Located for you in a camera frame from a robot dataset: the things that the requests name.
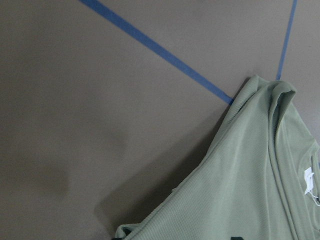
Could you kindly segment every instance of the clothing label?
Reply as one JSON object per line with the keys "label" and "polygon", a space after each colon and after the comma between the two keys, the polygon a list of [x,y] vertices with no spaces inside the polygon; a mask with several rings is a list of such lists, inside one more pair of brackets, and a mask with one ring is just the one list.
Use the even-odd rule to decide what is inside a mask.
{"label": "clothing label", "polygon": [[313,180],[313,175],[315,173],[312,172],[312,168],[309,167],[307,170],[304,171],[304,180],[306,183],[306,190],[304,192],[304,195],[307,193],[312,193],[312,189],[314,188],[314,180]]}

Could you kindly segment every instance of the blue tape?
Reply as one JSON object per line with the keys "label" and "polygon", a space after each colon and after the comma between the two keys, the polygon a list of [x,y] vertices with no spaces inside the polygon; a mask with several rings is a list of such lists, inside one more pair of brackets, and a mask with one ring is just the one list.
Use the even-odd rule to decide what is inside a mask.
{"label": "blue tape", "polygon": [[227,94],[225,94],[220,88],[212,84],[210,81],[208,81],[205,77],[197,73],[195,70],[193,70],[191,67],[189,67],[187,64],[185,64],[183,61],[178,59],[176,56],[174,56],[172,53],[170,53],[168,50],[160,46],[158,43],[153,41],[150,37],[142,33],[140,30],[135,28],[133,25],[131,25],[129,22],[124,20],[122,17],[117,15],[115,12],[110,10],[108,7],[104,6],[102,3],[100,3],[97,0],[80,0],[82,3],[87,5],[89,8],[100,14],[105,19],[109,20],[111,23],[125,31],[127,34],[129,34],[131,37],[145,45],[147,48],[158,54],[160,57],[162,57],[164,60],[175,66],[177,69],[188,75],[190,78],[201,84],[203,87],[208,89],[210,92],[217,95],[219,98],[221,98],[223,101],[225,101],[227,104],[231,105],[233,103],[233,99],[229,97]]}
{"label": "blue tape", "polygon": [[285,62],[285,57],[286,57],[286,52],[287,52],[287,47],[288,47],[288,42],[289,42],[289,37],[290,37],[290,32],[291,32],[291,27],[292,27],[292,23],[293,23],[294,17],[295,17],[297,2],[298,2],[298,0],[293,0],[293,3],[292,3],[292,8],[291,8],[290,18],[289,18],[289,22],[288,22],[288,27],[286,29],[286,34],[285,34],[285,38],[284,38],[284,42],[283,42],[283,47],[282,47],[282,52],[281,52],[278,72],[276,74],[276,80],[280,80],[281,73],[282,73],[282,68],[284,67],[284,62]]}

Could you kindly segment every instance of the blue stripe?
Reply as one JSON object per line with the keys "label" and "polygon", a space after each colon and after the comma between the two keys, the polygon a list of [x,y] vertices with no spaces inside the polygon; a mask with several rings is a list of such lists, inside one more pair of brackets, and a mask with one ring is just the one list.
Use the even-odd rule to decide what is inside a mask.
{"label": "blue stripe", "polygon": [[288,27],[286,29],[286,34],[285,34],[284,43],[283,43],[283,47],[282,47],[282,53],[281,53],[281,58],[280,58],[280,62],[279,62],[278,72],[276,74],[276,80],[280,80],[280,78],[281,78],[282,68],[283,68],[284,62],[285,62],[285,57],[286,57],[291,27],[292,27],[292,23],[294,21],[294,16],[295,16],[295,12],[296,12],[297,2],[298,2],[298,0],[293,0],[293,3],[292,3],[291,14],[290,14],[290,18],[289,18]]}
{"label": "blue stripe", "polygon": [[147,48],[158,54],[164,60],[175,66],[177,69],[188,75],[190,78],[201,84],[203,87],[208,89],[210,92],[217,95],[227,104],[231,105],[233,103],[233,99],[225,94],[220,88],[212,84],[205,77],[197,73],[183,61],[178,59],[172,53],[164,49],[158,43],[153,41],[150,37],[142,33],[140,30],[132,26],[129,22],[124,20],[122,17],[117,15],[115,12],[111,11],[108,7],[104,6],[97,0],[80,0],[82,3],[87,5],[89,8],[100,14],[105,19],[109,20],[111,23],[125,31],[131,37],[145,45]]}

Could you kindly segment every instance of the ribbed fabric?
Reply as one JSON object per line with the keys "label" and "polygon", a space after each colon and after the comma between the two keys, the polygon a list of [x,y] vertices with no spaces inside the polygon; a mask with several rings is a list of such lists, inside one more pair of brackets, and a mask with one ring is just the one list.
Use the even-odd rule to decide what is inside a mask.
{"label": "ribbed fabric", "polygon": [[[206,156],[141,223],[118,227],[125,240],[318,240],[320,207],[304,195],[319,146],[283,81],[252,77],[238,94]],[[126,236],[124,228],[132,232]]]}

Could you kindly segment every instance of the fabric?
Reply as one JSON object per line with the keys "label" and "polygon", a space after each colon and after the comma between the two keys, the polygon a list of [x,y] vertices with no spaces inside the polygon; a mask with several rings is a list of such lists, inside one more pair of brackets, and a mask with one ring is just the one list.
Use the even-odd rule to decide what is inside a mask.
{"label": "fabric", "polygon": [[283,81],[252,77],[236,97],[200,165],[125,240],[319,240],[319,146]]}

